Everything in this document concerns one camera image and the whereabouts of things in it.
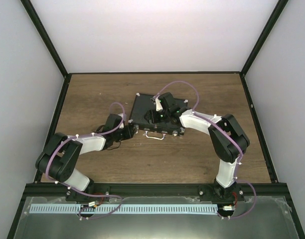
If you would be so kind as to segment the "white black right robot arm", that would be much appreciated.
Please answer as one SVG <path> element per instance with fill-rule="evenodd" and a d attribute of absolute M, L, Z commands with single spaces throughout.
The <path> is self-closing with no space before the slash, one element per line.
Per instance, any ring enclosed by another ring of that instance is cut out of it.
<path fill-rule="evenodd" d="M 250 140 L 231 114 L 225 116 L 199 113 L 195 108 L 180 107 L 170 92 L 152 97 L 155 109 L 146 114 L 148 122 L 168 122 L 183 129 L 194 129 L 210 136 L 215 153 L 220 159 L 214 179 L 214 194 L 227 200 L 237 182 L 237 170 Z"/>

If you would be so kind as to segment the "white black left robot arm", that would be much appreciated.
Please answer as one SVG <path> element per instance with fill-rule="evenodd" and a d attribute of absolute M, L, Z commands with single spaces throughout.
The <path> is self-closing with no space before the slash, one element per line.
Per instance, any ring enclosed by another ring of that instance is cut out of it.
<path fill-rule="evenodd" d="M 54 134 L 38 157 L 35 167 L 48 179 L 77 192 L 83 201 L 90 201 L 95 197 L 94 181 L 76 169 L 79 156 L 93 151 L 111 150 L 115 142 L 131 139 L 137 132 L 138 126 L 126 124 L 123 114 L 110 114 L 105 124 L 90 134 Z"/>

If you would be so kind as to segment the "black poker chip case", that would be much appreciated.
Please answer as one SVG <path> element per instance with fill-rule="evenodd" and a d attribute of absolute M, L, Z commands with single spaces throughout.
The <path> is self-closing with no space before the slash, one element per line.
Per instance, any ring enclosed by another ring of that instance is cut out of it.
<path fill-rule="evenodd" d="M 174 124 L 162 110 L 156 110 L 153 95 L 136 93 L 130 113 L 129 124 L 138 130 L 183 136 L 185 129 L 180 124 Z"/>

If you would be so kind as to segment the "black front mounting rail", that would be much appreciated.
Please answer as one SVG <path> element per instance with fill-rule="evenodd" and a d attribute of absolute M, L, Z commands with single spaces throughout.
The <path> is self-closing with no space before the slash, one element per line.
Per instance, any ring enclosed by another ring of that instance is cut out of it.
<path fill-rule="evenodd" d="M 258 196 L 284 196 L 289 199 L 290 192 L 286 183 L 254 183 L 255 193 L 246 183 L 239 183 L 233 189 L 239 200 L 253 195 Z M 119 184 L 119 183 L 95 183 L 92 186 L 93 194 L 119 195 L 126 197 L 199 197 L 201 201 L 213 203 L 230 202 L 233 195 L 226 198 L 218 196 L 213 185 L 208 184 Z M 65 197 L 68 201 L 88 202 L 90 197 L 81 195 L 62 185 L 54 183 L 27 184 L 22 199 L 26 197 Z"/>

